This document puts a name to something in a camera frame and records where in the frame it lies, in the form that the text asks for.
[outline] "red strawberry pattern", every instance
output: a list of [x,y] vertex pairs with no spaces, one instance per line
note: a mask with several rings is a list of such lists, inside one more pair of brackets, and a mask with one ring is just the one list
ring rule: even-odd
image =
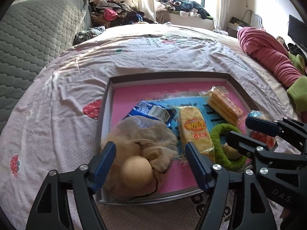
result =
[[83,113],[93,119],[98,119],[102,99],[96,100],[83,107]]
[[18,155],[13,155],[11,158],[10,167],[12,174],[16,179],[18,178],[18,171],[20,164],[21,162],[18,160]]

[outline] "wafer snack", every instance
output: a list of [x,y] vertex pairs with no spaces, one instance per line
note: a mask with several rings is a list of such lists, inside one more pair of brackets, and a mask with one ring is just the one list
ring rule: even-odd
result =
[[238,120],[244,115],[244,112],[225,94],[212,87],[212,89],[205,94],[208,96],[208,104],[220,114],[228,123],[237,126]]
[[201,154],[207,155],[215,163],[214,146],[200,110],[192,106],[181,107],[179,114],[178,129],[182,147],[193,142]]

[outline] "gray quilted headboard cover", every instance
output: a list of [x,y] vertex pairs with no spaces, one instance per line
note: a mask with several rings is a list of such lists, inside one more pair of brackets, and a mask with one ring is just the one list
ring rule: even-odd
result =
[[0,133],[34,78],[91,26],[88,0],[29,0],[0,22]]

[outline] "green fabric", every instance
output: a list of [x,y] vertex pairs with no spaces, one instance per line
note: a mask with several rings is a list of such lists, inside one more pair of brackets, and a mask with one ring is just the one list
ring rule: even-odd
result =
[[214,145],[216,163],[222,165],[227,170],[237,171],[244,165],[247,157],[241,156],[238,160],[230,161],[224,154],[223,148],[221,147],[220,135],[225,135],[230,131],[241,133],[238,128],[231,124],[221,123],[212,128],[210,136]]
[[302,76],[287,90],[295,105],[296,113],[307,111],[307,77]]
[[299,54],[297,56],[289,53],[289,59],[293,63],[293,65],[300,71],[301,74],[305,75],[305,61],[302,56]]

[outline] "green hair band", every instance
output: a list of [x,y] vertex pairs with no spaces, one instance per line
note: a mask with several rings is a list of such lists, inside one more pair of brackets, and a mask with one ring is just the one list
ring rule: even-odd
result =
[[221,147],[220,135],[225,135],[230,131],[241,133],[238,128],[231,124],[221,123],[212,128],[210,136],[214,145],[215,161],[227,170],[237,171],[244,165],[247,157],[242,155],[239,159],[231,161],[224,154],[223,148]]

